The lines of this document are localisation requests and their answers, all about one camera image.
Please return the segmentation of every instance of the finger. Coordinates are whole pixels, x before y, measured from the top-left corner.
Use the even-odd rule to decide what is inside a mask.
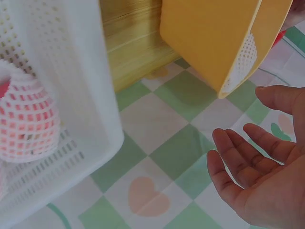
[[[224,130],[214,130],[213,139],[220,156],[227,164],[235,180],[243,188],[251,187],[261,178],[261,173],[248,165]]]
[[[269,174],[281,166],[274,160],[264,157],[260,152],[258,152],[257,149],[246,142],[244,138],[234,130],[226,130],[226,133],[228,134],[235,148],[244,157],[248,164],[261,172],[263,175]]]
[[[244,131],[256,144],[266,151],[270,157],[279,162],[289,164],[301,156],[295,143],[282,141],[257,125],[246,124],[244,126]]]
[[[211,150],[208,152],[207,165],[209,175],[219,196],[234,209],[235,201],[243,189],[232,181],[217,151]]]
[[[297,142],[305,146],[305,88],[277,85],[258,87],[255,92],[265,106],[293,115]]]

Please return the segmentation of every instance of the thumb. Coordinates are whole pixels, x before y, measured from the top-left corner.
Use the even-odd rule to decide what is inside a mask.
[[[255,93],[265,106],[293,116],[296,139],[305,145],[305,88],[276,85],[257,87]]]

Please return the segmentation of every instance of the white mesh net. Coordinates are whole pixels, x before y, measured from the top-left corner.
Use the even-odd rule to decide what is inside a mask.
[[[6,61],[0,61],[1,78],[10,83],[0,99],[0,158],[21,163],[53,153],[60,134],[54,100],[37,79]]]
[[[239,57],[226,80],[223,87],[223,93],[230,93],[234,90],[249,74],[257,59],[257,50],[254,41],[254,36],[250,33],[244,43],[244,46],[239,54]]]

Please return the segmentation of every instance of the pink heart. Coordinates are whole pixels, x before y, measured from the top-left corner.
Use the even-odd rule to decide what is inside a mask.
[[[294,133],[294,125],[286,115],[280,114],[278,116],[278,123],[286,134],[291,135]]]
[[[149,177],[138,177],[130,184],[128,191],[130,210],[145,217],[156,217],[165,213],[170,207],[170,200],[162,192],[154,189]]]

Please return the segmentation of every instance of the wooden wall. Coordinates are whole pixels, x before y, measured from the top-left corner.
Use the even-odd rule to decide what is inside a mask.
[[[159,35],[162,0],[100,0],[100,4],[116,91],[179,58]]]

